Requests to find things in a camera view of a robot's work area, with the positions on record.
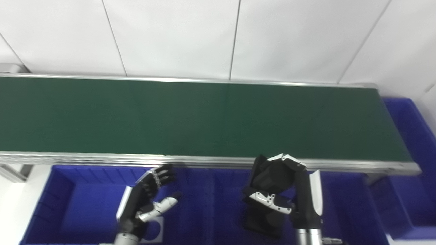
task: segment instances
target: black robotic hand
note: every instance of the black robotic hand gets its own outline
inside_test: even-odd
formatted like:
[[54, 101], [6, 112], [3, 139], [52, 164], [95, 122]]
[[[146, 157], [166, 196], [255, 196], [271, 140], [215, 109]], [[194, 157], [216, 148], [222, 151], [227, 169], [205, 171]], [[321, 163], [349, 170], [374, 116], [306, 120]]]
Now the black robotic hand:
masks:
[[147, 230], [147, 222], [177, 204], [180, 192], [173, 193], [160, 203], [152, 202], [163, 185], [175, 180], [172, 164], [165, 164], [148, 170], [134, 187], [126, 187], [117, 211], [118, 235], [115, 245], [137, 244]]
[[[295, 186], [293, 200], [279, 193]], [[309, 174], [306, 165], [285, 154], [256, 158], [249, 184], [242, 190], [248, 204], [246, 229], [281, 236], [285, 214], [297, 230], [320, 230], [322, 194], [319, 171]]]

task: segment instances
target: robot finger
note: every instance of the robot finger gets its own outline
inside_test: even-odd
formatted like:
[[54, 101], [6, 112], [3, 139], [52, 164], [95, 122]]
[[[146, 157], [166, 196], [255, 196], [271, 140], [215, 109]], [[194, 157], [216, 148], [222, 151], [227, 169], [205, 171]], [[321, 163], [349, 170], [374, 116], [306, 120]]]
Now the robot finger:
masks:
[[161, 171], [159, 173], [157, 173], [157, 176], [159, 178], [163, 178], [165, 176], [174, 176], [176, 175], [176, 171], [174, 171], [174, 169], [168, 170], [168, 171]]
[[159, 167], [152, 168], [151, 170], [153, 170], [157, 174], [159, 174], [160, 172], [167, 172], [167, 171], [170, 171], [172, 169], [173, 169], [173, 165], [169, 163], [169, 164], [161, 165]]
[[164, 177], [160, 178], [160, 183], [162, 185], [166, 185], [168, 183], [171, 183], [171, 182], [175, 181], [176, 179], [177, 178], [176, 178], [175, 175], [173, 175], [173, 176], [164, 176]]

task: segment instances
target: metal rail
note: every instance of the metal rail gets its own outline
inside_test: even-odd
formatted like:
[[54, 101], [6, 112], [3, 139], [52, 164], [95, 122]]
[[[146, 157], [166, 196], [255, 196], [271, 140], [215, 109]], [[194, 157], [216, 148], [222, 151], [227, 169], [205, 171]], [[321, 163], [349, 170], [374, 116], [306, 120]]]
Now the metal rail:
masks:
[[1, 73], [0, 77], [10, 78], [68, 78], [68, 79], [97, 79], [119, 81], [148, 81], [148, 82], [197, 82], [197, 83], [229, 83], [250, 85], [280, 85], [298, 87], [331, 87], [331, 88], [372, 88], [377, 89], [373, 83], [336, 84], [336, 83], [308, 83], [308, 82], [280, 82], [268, 80], [228, 80], [211, 78], [162, 78], [162, 77], [122, 77], [122, 76], [99, 76], [99, 75], [50, 75], [31, 73]]
[[[417, 175], [421, 173], [420, 167], [415, 162], [311, 158], [300, 160], [306, 163], [308, 170], [386, 175]], [[106, 153], [0, 152], [0, 164], [6, 163], [135, 167], [154, 167], [163, 163], [172, 163], [177, 167], [189, 168], [250, 169], [254, 163], [254, 158]]]

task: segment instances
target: blue plastic bin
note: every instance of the blue plastic bin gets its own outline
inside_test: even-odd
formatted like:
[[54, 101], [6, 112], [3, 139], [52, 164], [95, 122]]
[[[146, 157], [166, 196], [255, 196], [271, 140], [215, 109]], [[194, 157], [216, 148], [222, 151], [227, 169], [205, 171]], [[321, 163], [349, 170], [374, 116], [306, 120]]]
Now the blue plastic bin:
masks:
[[[124, 187], [133, 185], [146, 170], [53, 166], [21, 244], [113, 242]], [[157, 197], [183, 192], [179, 204], [163, 215], [164, 244], [295, 243], [288, 220], [280, 240], [242, 228], [241, 188], [248, 170], [177, 169], [177, 176], [177, 182], [163, 187]], [[350, 245], [388, 245], [362, 174], [322, 173], [321, 179], [325, 236], [342, 238]], [[152, 239], [157, 233], [151, 228], [146, 237]]]
[[412, 100], [387, 98], [384, 102], [422, 174], [383, 178], [371, 187], [383, 225], [394, 239], [435, 239], [435, 137]]

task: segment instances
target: white joint cover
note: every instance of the white joint cover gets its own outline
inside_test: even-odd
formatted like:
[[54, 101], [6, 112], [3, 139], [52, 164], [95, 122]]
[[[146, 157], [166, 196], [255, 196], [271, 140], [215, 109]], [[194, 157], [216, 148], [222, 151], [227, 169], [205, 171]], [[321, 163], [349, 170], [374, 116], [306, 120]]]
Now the white joint cover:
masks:
[[321, 189], [321, 176], [320, 171], [309, 174], [310, 191], [312, 193], [312, 202], [315, 212], [321, 216], [323, 214], [323, 192]]
[[119, 202], [118, 210], [116, 212], [116, 220], [119, 222], [119, 218], [123, 214], [124, 209], [126, 208], [127, 200], [129, 199], [130, 192], [132, 188], [130, 186], [126, 186], [124, 189], [123, 197], [121, 198], [121, 202]]
[[280, 213], [284, 213], [284, 214], [290, 214], [292, 212], [291, 208], [288, 207], [279, 207], [277, 205], [274, 204], [274, 199], [276, 198], [276, 196], [274, 194], [272, 195], [267, 195], [264, 196], [262, 193], [260, 192], [255, 192], [253, 194], [251, 194], [249, 196], [251, 199], [275, 210], [278, 211]]
[[270, 157], [270, 158], [268, 158], [268, 161], [274, 161], [274, 160], [277, 160], [277, 159], [281, 158], [282, 156], [283, 156], [283, 153], [282, 153], [282, 154], [279, 154], [279, 155], [276, 155], [276, 156], [273, 156], [273, 157]]
[[289, 159], [291, 159], [292, 161], [297, 162], [297, 163], [300, 163], [300, 164], [302, 164], [303, 166], [306, 167], [306, 164], [305, 164], [305, 163], [303, 163], [302, 161], [296, 159], [295, 157], [293, 157], [293, 156], [291, 156], [291, 155], [284, 155], [283, 158], [282, 158], [282, 160], [284, 161], [286, 158], [289, 158]]

